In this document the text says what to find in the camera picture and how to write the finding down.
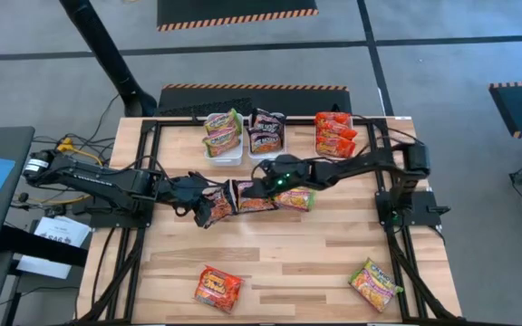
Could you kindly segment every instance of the wooden tabletop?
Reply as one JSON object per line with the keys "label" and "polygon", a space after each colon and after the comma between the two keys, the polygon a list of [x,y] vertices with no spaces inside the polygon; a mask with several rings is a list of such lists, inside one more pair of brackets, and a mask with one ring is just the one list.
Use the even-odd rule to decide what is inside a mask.
{"label": "wooden tabletop", "polygon": [[[134,161],[141,122],[121,120],[112,168],[124,168]],[[414,135],[408,118],[388,118],[388,125]],[[364,128],[356,130],[356,148],[360,149],[367,144],[367,133]],[[289,153],[299,158],[315,156],[313,127],[287,126],[286,133]],[[163,128],[158,159],[169,176],[184,176],[192,170],[217,181],[249,179],[252,165],[247,154],[238,167],[215,168],[207,163],[201,143],[205,134],[202,127]],[[395,132],[391,136],[408,140]],[[146,150],[148,154],[150,137]],[[132,321],[400,321],[396,299],[379,313],[348,285],[350,275],[362,268],[368,257],[392,275],[386,237],[378,224],[373,200],[376,190],[373,173],[352,177],[318,192],[309,213],[277,210],[232,216],[208,230],[198,228],[192,216],[177,217],[170,207],[157,205],[146,233]],[[107,234],[107,229],[93,234],[78,298],[80,314],[91,307],[93,279]],[[460,315],[442,240],[426,226],[411,227],[411,234],[420,276],[448,310]],[[116,230],[101,267],[97,297],[111,280],[119,241],[120,230]],[[204,264],[245,279],[232,314],[193,300]],[[406,274],[403,277],[411,315],[416,316],[411,284]],[[127,288],[125,279],[117,317],[123,314]]]}

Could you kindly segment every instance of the yellow cable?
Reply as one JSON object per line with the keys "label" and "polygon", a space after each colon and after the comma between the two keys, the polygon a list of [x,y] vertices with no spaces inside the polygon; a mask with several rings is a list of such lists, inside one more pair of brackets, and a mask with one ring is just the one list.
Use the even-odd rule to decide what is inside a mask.
{"label": "yellow cable", "polygon": [[[65,139],[62,140],[62,144],[58,145],[57,149],[61,152],[64,152],[64,151],[72,151],[74,153],[78,153],[80,155],[84,155],[84,156],[87,156],[89,158],[93,158],[96,160],[96,162],[98,162],[98,164],[100,164],[100,166],[102,166],[102,162],[100,161],[100,159],[90,153],[86,153],[85,151],[83,150],[79,150],[79,149],[75,149],[72,145],[72,139],[66,137]],[[39,198],[28,198],[28,200],[33,200],[34,202],[39,202],[39,203],[50,203],[50,204],[57,204],[57,205],[61,205],[61,204],[73,204],[73,203],[77,203],[79,201],[83,201],[84,199],[88,198],[88,197],[91,197],[90,195],[86,195],[86,196],[81,196],[81,197],[77,197],[77,198],[74,198],[74,199],[68,199],[68,200],[46,200],[46,199],[39,199]]]}
{"label": "yellow cable", "polygon": [[81,154],[81,155],[84,155],[84,156],[87,156],[88,158],[93,158],[96,160],[96,162],[98,162],[98,164],[100,164],[100,166],[103,166],[102,162],[100,161],[100,159],[90,153],[87,153],[83,150],[79,150],[79,149],[76,149],[73,145],[72,145],[72,139],[69,138],[69,137],[66,137],[65,139],[62,140],[62,144],[58,145],[57,149],[61,152],[64,152],[64,151],[72,151],[74,153],[78,153],[78,154]]}
{"label": "yellow cable", "polygon": [[68,150],[71,150],[72,152],[87,156],[88,158],[93,158],[96,160],[96,162],[98,162],[98,164],[100,164],[100,166],[102,166],[102,162],[100,161],[100,159],[90,153],[86,153],[85,151],[79,150],[79,149],[68,149]]}
{"label": "yellow cable", "polygon": [[77,197],[77,198],[74,198],[74,199],[67,199],[67,200],[46,200],[46,199],[40,199],[40,198],[27,198],[27,200],[33,200],[34,202],[38,202],[38,203],[44,203],[44,204],[57,204],[57,205],[60,205],[60,204],[73,204],[73,203],[77,203],[79,201],[83,201],[84,199],[88,198],[88,197],[91,197],[90,195],[86,195],[86,196],[80,196],[80,197]]}

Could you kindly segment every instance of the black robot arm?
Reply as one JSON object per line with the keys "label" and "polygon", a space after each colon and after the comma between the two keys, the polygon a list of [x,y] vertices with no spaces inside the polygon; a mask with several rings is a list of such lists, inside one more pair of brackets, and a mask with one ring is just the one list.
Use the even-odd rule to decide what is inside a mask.
{"label": "black robot arm", "polygon": [[30,186],[62,184],[103,199],[114,214],[131,217],[151,214],[151,204],[161,203],[173,206],[178,216],[192,210],[199,223],[208,219],[213,206],[202,195],[211,186],[199,173],[168,178],[164,171],[104,168],[58,150],[42,150],[30,155],[23,175]]}
{"label": "black robot arm", "polygon": [[[394,162],[395,153],[402,154],[403,168]],[[244,197],[273,197],[295,187],[324,190],[344,178],[376,170],[387,171],[397,179],[398,184],[390,191],[391,205],[400,210],[411,207],[412,191],[419,180],[430,174],[428,151],[418,143],[402,143],[391,149],[376,149],[339,161],[280,155],[275,160],[262,161],[258,167],[265,172],[265,176],[253,178],[253,186],[243,193]]]}

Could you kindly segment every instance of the gray floor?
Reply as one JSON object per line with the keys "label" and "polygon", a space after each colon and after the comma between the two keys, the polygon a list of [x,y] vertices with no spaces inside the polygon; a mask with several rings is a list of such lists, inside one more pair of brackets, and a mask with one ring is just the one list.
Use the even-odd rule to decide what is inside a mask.
{"label": "gray floor", "polygon": [[[121,49],[364,40],[354,0],[318,0],[316,17],[168,34],[156,32],[155,1],[93,3]],[[522,34],[522,0],[366,4],[378,40]],[[0,54],[86,50],[57,2],[0,0]],[[522,167],[522,139],[508,135],[487,92],[490,82],[522,81],[522,43],[396,46],[379,52],[395,114],[414,118],[420,138],[430,146],[432,187],[441,204],[453,207],[443,218],[444,234],[464,315],[522,324],[522,199],[508,182],[508,173]],[[155,97],[169,82],[343,84],[350,87],[356,113],[382,114],[365,47],[126,61]],[[66,132],[90,135],[114,94],[94,59],[0,62],[0,126],[32,125],[37,135],[55,138]],[[114,134],[121,114],[116,101],[101,137]],[[39,216],[10,211],[7,220],[24,226]],[[22,300],[15,323],[68,321],[74,295],[30,295]]]}

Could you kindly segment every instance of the ramen packet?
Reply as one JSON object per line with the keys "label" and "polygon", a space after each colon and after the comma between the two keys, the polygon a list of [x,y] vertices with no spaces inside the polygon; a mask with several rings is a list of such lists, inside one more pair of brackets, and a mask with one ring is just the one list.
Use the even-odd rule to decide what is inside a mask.
{"label": "ramen packet", "polygon": [[225,128],[211,132],[203,138],[203,143],[207,148],[208,156],[214,158],[239,146],[241,139],[236,128]]}
{"label": "ramen packet", "polygon": [[335,121],[347,127],[352,126],[352,114],[343,112],[317,112],[315,114],[315,125],[319,126],[322,121]]}
{"label": "ramen packet", "polygon": [[273,197],[275,204],[279,208],[289,208],[302,212],[309,212],[314,206],[315,191],[297,187]]}
{"label": "ramen packet", "polygon": [[249,148],[253,154],[264,154],[283,148],[283,140],[277,133],[265,132],[256,128],[246,131],[249,134]]}
{"label": "ramen packet", "polygon": [[343,137],[315,137],[315,151],[318,155],[336,158],[349,158],[353,154],[355,143]]}
{"label": "ramen packet", "polygon": [[241,130],[241,121],[239,120],[235,109],[231,109],[227,113],[212,116],[205,121],[205,129],[207,130],[208,135],[215,131],[227,128],[235,128],[237,130],[237,135],[240,135],[243,131]]}
{"label": "ramen packet", "polygon": [[195,300],[231,313],[239,298],[243,279],[206,265],[200,274]]}
{"label": "ramen packet", "polygon": [[195,222],[197,222],[198,226],[208,229],[211,225],[214,225],[223,218],[237,213],[229,184],[230,181],[226,181],[223,186],[217,187],[213,192],[203,195],[206,199],[212,201],[213,206],[210,209],[210,216],[206,221],[199,221],[197,216],[195,216]]}
{"label": "ramen packet", "polygon": [[254,109],[251,114],[251,128],[265,132],[276,133],[283,137],[286,115],[283,113],[269,113],[266,110]]}
{"label": "ramen packet", "polygon": [[237,197],[237,212],[239,214],[277,209],[277,206],[269,198],[248,198],[241,195],[245,189],[252,186],[253,182],[251,181],[233,180],[233,192]]}
{"label": "ramen packet", "polygon": [[352,275],[350,285],[378,312],[383,312],[396,293],[404,291],[368,258],[363,268]]}
{"label": "ramen packet", "polygon": [[323,137],[335,137],[340,136],[348,140],[352,140],[358,131],[351,129],[350,127],[333,121],[333,120],[322,120],[317,126],[317,136]]}

